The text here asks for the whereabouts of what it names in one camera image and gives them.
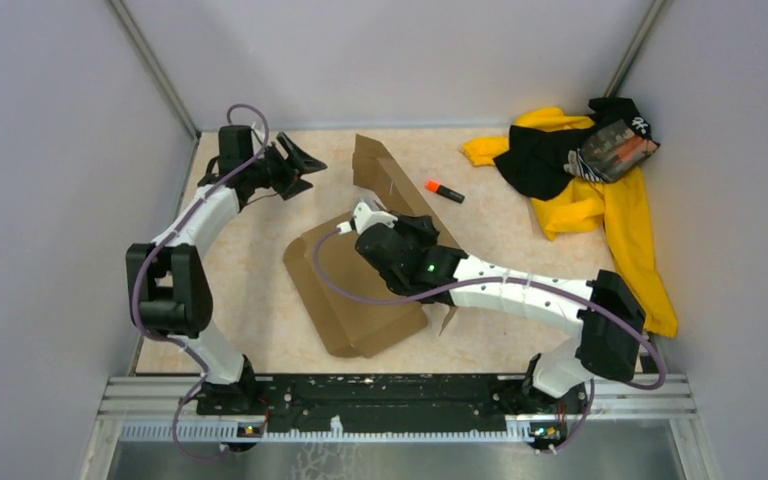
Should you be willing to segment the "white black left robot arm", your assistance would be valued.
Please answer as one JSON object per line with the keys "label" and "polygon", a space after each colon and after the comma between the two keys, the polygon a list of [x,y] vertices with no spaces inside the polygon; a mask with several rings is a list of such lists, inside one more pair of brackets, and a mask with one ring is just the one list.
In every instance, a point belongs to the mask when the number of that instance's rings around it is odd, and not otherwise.
{"label": "white black left robot arm", "polygon": [[190,203],[148,243],[126,252],[131,318],[148,339],[172,344],[201,369],[197,392],[219,394],[237,414],[260,399],[250,360],[213,323],[214,300],[203,258],[225,227],[259,190],[289,200],[309,189],[309,174],[325,170],[284,133],[270,141],[249,126],[218,133],[218,153],[209,160]]}

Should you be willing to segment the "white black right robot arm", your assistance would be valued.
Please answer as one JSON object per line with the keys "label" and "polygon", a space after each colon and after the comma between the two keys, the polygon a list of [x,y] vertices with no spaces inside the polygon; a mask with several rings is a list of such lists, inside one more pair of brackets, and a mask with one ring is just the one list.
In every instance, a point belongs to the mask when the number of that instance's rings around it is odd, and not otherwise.
{"label": "white black right robot arm", "polygon": [[564,343],[529,364],[523,398],[536,412],[550,411],[585,381],[635,375],[645,314],[614,272],[580,280],[505,268],[441,244],[429,215],[395,214],[366,199],[337,230],[355,234],[356,252],[396,297],[503,312],[564,332]]}

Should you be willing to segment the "brown cardboard box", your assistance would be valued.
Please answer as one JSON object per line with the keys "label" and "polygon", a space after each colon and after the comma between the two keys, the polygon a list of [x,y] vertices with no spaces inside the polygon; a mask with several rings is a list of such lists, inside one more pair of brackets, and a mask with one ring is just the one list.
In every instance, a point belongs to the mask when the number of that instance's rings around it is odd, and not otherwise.
{"label": "brown cardboard box", "polygon": [[[458,247],[418,187],[411,181],[380,141],[355,136],[352,183],[363,189],[364,198],[374,198],[398,214],[429,215],[440,232],[439,243]],[[284,251],[283,263],[327,352],[335,357],[371,358],[441,319],[447,327],[458,309],[436,304],[428,310],[417,302],[399,305],[369,305],[347,298],[322,280],[314,265],[316,244],[337,225],[351,217],[338,215],[295,238]],[[328,279],[345,291],[369,299],[395,300],[385,281],[354,249],[355,234],[327,240],[320,250],[320,264]]]}

